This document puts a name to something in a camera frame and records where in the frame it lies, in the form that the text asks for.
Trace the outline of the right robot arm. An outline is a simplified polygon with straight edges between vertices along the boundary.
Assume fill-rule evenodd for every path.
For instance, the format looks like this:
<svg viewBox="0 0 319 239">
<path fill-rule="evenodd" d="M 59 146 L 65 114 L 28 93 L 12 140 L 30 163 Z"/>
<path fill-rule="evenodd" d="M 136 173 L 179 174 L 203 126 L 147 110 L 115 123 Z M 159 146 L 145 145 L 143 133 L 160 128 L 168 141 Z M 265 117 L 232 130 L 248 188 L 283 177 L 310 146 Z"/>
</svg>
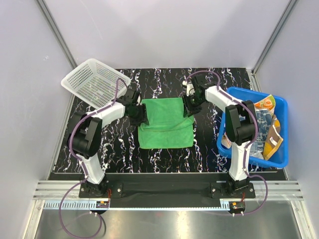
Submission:
<svg viewBox="0 0 319 239">
<path fill-rule="evenodd" d="M 190 82 L 183 81 L 182 86 L 186 88 L 186 94 L 182 96 L 185 118 L 199 113 L 205 102 L 212 103 L 224 112 L 225 132 L 231 142 L 231 165 L 222 192 L 234 198 L 242 196 L 249 187 L 249 154 L 258 133 L 253 102 L 241 101 L 219 85 L 199 77 L 194 77 Z"/>
</svg>

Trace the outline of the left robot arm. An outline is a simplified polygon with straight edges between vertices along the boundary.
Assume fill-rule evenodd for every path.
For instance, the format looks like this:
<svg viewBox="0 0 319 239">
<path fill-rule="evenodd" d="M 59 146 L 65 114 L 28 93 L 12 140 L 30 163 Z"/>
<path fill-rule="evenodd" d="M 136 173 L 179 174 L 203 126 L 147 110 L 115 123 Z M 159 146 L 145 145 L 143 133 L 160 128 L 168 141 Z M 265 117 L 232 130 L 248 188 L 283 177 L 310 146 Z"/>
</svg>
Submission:
<svg viewBox="0 0 319 239">
<path fill-rule="evenodd" d="M 84 190 L 96 197 L 111 192 L 98 158 L 102 129 L 123 117 L 128 117 L 133 126 L 149 124 L 146 105 L 142 103 L 139 91 L 128 89 L 123 96 L 114 98 L 105 107 L 78 114 L 73 121 L 73 131 L 67 145 L 84 171 Z"/>
</svg>

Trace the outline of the green microfiber towel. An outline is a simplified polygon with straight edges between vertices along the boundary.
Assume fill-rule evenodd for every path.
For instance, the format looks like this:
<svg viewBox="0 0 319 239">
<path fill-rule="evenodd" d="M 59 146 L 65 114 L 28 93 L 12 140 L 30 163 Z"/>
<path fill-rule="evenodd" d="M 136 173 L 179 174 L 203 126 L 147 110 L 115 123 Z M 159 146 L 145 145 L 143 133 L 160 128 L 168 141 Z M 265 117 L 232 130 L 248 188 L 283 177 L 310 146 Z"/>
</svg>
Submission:
<svg viewBox="0 0 319 239">
<path fill-rule="evenodd" d="M 182 98 L 143 99 L 149 123 L 138 127 L 141 149 L 179 149 L 194 143 L 194 117 L 184 117 Z"/>
</svg>

